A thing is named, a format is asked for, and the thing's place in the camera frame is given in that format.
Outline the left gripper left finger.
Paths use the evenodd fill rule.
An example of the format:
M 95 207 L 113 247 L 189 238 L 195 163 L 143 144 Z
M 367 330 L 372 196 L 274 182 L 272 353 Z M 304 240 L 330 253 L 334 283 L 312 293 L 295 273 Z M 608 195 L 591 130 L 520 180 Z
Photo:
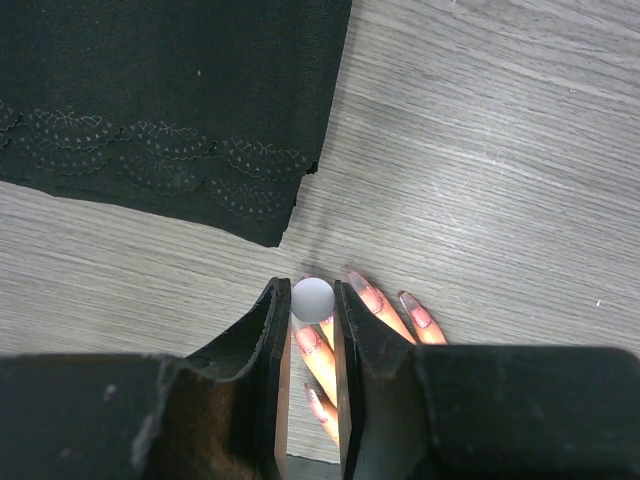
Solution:
M 185 357 L 39 354 L 1 360 L 5 479 L 281 479 L 291 285 Z

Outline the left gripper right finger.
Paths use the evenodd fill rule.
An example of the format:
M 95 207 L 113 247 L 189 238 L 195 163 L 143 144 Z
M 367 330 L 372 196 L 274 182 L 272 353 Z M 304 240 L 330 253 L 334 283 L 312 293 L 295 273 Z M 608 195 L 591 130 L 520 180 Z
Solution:
M 635 479 L 639 360 L 589 346 L 413 345 L 346 283 L 335 355 L 346 479 Z

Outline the white nail polish cap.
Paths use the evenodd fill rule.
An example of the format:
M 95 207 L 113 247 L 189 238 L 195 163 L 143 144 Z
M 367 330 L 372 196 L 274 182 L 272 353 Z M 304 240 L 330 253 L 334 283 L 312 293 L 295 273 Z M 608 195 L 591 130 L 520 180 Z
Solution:
M 291 312 L 301 322 L 317 324 L 327 320 L 334 311 L 332 286 L 318 277 L 307 277 L 292 289 Z

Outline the mannequin hand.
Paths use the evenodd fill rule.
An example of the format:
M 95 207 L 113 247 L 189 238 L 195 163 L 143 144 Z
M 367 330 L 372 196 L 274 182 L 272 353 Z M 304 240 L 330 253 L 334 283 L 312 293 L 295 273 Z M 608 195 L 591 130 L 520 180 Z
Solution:
M 398 299 L 414 327 L 410 330 L 403 318 L 384 293 L 356 271 L 347 274 L 347 283 L 355 291 L 365 307 L 367 324 L 380 327 L 392 338 L 402 339 L 413 345 L 445 345 L 447 339 L 430 313 L 409 292 L 402 291 Z M 308 324 L 299 321 L 291 313 L 292 333 L 302 360 L 318 383 L 306 384 L 305 395 L 310 409 L 331 440 L 338 444 L 339 412 L 337 400 L 337 367 L 335 356 L 334 313 L 325 321 Z

